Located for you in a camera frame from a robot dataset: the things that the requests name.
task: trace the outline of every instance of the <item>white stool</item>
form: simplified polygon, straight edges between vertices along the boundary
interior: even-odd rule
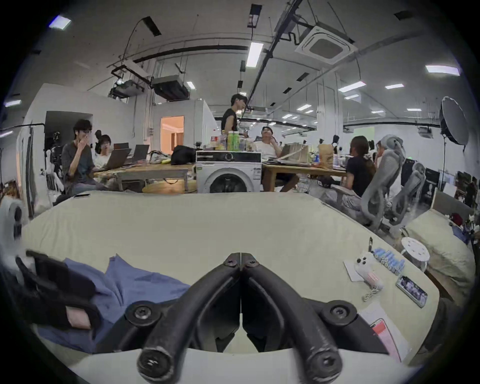
[[[427,247],[411,237],[404,237],[402,239],[402,245],[402,255],[406,256],[419,270],[425,272],[427,269],[427,262],[430,259]]]

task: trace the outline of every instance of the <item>blue cloth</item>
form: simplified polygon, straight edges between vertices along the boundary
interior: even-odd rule
[[[110,257],[105,273],[70,259],[65,259],[64,262],[69,269],[89,278],[95,284],[96,293],[90,302],[100,311],[102,325],[95,338],[92,338],[92,331],[62,331],[50,326],[39,326],[38,333],[56,344],[87,353],[95,351],[96,344],[123,316],[130,304],[140,300],[161,303],[177,299],[190,287],[169,276],[134,268],[118,255]]]

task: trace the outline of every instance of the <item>hair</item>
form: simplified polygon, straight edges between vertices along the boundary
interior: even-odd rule
[[[85,119],[78,120],[73,126],[73,133],[75,133],[75,131],[91,131],[91,130],[92,130],[92,123]]]
[[[350,148],[355,148],[357,155],[363,158],[366,154],[368,154],[370,147],[365,136],[355,136],[350,142]],[[368,173],[370,173],[370,175],[373,177],[377,171],[373,161],[370,159],[365,159],[365,166],[367,167]]]
[[[233,104],[235,104],[235,100],[243,100],[245,102],[245,104],[247,104],[247,97],[244,96],[244,95],[241,95],[239,93],[236,93],[232,96],[232,98],[230,99],[230,106],[232,106]]]
[[[108,135],[102,135],[102,137],[101,137],[100,140],[99,140],[99,143],[100,143],[100,145],[102,145],[103,143],[110,143],[110,144],[112,144],[112,141],[110,140],[110,136],[108,136]]]

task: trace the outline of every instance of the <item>mattress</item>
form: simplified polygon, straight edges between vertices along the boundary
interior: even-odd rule
[[[452,280],[466,297],[475,281],[475,259],[468,246],[453,234],[448,218],[430,209],[407,224],[405,230],[427,247],[429,269]]]
[[[150,195],[91,192],[71,198],[25,226],[27,248],[59,260],[66,257],[105,271],[116,253],[130,265],[193,284],[230,253],[249,252],[301,296],[346,300],[362,310],[369,288],[352,283],[343,261],[386,242],[344,214],[303,193]],[[437,309],[435,285],[407,262],[405,274],[428,293],[419,308],[395,287],[397,277],[381,264],[375,273],[385,288],[378,300],[412,348],[425,339]],[[253,352],[242,330],[228,352]]]

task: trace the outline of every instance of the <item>hand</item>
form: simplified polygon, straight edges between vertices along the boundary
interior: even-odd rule
[[[88,145],[88,136],[85,136],[82,140],[78,143],[78,149],[83,151],[84,148]]]

